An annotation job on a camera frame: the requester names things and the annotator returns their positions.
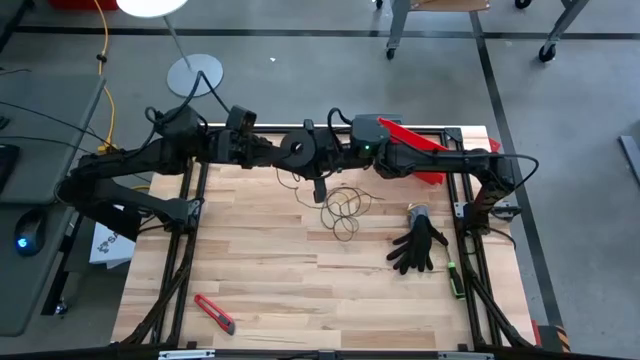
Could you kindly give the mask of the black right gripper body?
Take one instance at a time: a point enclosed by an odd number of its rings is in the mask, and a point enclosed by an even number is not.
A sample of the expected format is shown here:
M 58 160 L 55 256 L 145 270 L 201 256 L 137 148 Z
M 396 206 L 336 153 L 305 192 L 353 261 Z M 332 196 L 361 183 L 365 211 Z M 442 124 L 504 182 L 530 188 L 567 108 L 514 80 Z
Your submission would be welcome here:
M 313 199 L 316 204 L 323 203 L 327 197 L 325 179 L 344 167 L 344 160 L 337 152 L 317 151 L 314 158 L 306 165 L 316 165 L 320 176 L 316 179 L 306 179 L 313 182 Z

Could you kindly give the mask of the black cord spool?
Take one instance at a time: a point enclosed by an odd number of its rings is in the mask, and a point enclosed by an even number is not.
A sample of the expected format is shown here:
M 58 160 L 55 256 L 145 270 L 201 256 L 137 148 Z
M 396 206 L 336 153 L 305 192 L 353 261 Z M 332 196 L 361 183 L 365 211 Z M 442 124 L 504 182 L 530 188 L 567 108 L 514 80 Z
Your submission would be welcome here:
M 290 167 L 304 167 L 315 156 L 314 138 L 305 130 L 296 130 L 285 135 L 280 147 L 286 151 L 284 163 Z

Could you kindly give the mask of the red plastic bin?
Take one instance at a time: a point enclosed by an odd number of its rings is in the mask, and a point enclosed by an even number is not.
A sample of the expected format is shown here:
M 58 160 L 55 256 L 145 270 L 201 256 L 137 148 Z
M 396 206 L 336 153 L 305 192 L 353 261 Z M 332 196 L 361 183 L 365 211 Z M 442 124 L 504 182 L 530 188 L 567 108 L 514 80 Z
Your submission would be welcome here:
M 431 141 L 389 119 L 378 117 L 377 120 L 380 125 L 389 130 L 393 143 L 399 143 L 403 140 L 419 150 L 446 150 L 445 146 Z M 413 175 L 430 185 L 442 185 L 445 180 L 444 173 L 414 172 Z

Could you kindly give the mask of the round white table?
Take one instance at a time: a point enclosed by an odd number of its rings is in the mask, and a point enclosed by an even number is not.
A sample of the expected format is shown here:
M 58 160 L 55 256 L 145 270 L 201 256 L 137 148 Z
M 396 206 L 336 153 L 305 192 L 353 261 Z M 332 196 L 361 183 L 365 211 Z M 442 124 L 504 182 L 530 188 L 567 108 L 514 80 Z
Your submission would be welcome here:
M 169 68 L 167 85 L 172 93 L 187 98 L 212 93 L 224 76 L 220 60 L 209 54 L 188 54 L 180 41 L 170 15 L 184 7 L 189 0 L 116 0 L 126 14 L 141 18 L 161 18 L 174 40 L 180 58 Z

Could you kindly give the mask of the black work glove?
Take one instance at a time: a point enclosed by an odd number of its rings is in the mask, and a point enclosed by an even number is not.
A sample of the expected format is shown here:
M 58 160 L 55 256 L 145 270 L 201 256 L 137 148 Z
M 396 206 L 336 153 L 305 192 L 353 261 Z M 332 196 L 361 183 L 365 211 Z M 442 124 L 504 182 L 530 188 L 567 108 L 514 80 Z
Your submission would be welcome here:
M 386 260 L 394 261 L 392 268 L 401 275 L 405 275 L 410 268 L 418 272 L 432 271 L 434 265 L 430 251 L 433 241 L 448 246 L 448 239 L 433 226 L 429 208 L 425 204 L 408 207 L 408 225 L 409 232 L 392 241 L 395 249 L 386 255 Z

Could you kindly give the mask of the grey wood-topped cart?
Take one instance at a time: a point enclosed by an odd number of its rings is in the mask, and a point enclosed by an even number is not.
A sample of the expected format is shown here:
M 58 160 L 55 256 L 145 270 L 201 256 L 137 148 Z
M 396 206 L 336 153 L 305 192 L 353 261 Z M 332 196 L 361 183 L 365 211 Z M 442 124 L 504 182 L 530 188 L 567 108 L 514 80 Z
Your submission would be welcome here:
M 385 55 L 393 60 L 410 12 L 477 12 L 490 8 L 490 0 L 390 0 L 392 20 Z

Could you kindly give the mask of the white printed box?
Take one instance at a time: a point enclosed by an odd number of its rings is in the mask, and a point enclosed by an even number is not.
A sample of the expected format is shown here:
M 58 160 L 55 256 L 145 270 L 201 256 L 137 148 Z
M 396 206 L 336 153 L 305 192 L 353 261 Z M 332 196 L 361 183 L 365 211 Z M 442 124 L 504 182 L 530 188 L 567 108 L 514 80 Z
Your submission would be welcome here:
M 104 264 L 107 269 L 129 262 L 134 254 L 136 243 L 100 223 L 94 227 L 89 263 Z

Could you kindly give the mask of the red utility knife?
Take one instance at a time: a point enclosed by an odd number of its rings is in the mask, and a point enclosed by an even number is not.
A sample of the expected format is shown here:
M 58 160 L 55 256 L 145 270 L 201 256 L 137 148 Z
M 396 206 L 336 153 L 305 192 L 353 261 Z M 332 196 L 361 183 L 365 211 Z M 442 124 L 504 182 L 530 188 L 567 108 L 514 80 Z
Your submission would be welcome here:
M 236 325 L 233 318 L 213 301 L 202 294 L 196 294 L 194 296 L 194 303 L 211 317 L 225 333 L 231 336 L 235 334 Z

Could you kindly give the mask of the green black screwdriver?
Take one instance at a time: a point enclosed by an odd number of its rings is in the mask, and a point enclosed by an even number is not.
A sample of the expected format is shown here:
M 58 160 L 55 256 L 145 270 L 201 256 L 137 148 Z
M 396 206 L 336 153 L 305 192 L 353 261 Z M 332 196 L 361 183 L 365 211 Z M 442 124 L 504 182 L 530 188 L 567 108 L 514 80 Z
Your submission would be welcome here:
M 453 295 L 457 300 L 465 300 L 466 293 L 464 290 L 462 278 L 457 269 L 456 262 L 452 257 L 449 247 L 446 246 L 445 249 L 446 249 L 446 255 L 447 255 L 447 268 L 449 272 L 449 278 L 450 278 Z

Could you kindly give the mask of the grey desk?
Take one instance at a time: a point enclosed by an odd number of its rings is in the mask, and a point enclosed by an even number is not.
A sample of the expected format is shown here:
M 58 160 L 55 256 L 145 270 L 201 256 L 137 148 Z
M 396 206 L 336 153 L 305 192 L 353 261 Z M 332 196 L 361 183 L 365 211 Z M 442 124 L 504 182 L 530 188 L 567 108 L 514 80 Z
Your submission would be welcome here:
M 98 104 L 98 75 L 17 72 L 0 76 L 0 145 L 19 148 L 15 168 L 0 189 L 0 337 L 26 330 L 58 254 L 73 210 L 54 188 L 68 173 Z M 45 244 L 30 257 L 15 248 L 14 229 L 27 211 L 46 211 Z

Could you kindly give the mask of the red flat object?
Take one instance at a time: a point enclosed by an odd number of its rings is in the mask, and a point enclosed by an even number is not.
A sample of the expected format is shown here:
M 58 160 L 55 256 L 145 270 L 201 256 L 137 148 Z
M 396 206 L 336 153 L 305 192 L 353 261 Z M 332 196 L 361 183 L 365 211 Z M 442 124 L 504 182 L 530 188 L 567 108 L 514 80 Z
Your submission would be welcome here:
M 103 11 L 119 9 L 116 0 L 47 0 L 49 5 L 57 10 L 93 11 L 101 8 Z

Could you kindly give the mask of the black computer mouse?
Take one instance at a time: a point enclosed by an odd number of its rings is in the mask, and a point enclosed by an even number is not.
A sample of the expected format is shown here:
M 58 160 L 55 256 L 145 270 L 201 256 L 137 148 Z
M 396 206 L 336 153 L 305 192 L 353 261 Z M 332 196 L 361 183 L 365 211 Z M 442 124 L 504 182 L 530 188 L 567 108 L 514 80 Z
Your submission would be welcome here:
M 46 211 L 34 208 L 24 213 L 14 229 L 15 248 L 23 257 L 38 254 L 45 244 Z

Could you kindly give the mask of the grey wheeled cart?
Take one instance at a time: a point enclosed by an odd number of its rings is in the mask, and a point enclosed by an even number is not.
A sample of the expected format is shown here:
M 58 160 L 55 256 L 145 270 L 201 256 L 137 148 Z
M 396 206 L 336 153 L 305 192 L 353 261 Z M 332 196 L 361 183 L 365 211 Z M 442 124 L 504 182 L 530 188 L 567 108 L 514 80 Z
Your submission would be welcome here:
M 556 45 L 568 27 L 574 22 L 590 0 L 560 0 L 564 11 L 556 20 L 553 29 L 548 33 L 544 44 L 538 51 L 541 63 L 548 63 L 556 57 Z

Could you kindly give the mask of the black orange striped block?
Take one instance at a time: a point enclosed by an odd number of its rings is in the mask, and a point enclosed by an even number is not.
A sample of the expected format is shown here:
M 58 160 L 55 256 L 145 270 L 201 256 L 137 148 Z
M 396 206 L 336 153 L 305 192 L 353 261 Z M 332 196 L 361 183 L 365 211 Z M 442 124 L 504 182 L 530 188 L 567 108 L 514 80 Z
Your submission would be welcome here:
M 544 350 L 570 353 L 569 337 L 561 326 L 540 325 L 531 320 L 536 345 Z

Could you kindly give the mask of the silver metal bracket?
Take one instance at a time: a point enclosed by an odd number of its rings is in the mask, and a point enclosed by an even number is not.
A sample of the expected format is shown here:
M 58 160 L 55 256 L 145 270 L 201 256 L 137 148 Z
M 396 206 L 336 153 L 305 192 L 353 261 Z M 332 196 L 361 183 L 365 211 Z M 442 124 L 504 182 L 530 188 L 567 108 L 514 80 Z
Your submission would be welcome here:
M 161 351 L 158 360 L 208 360 L 214 359 L 216 351 L 213 349 L 191 349 Z
M 478 352 L 438 352 L 438 360 L 495 360 L 493 354 Z

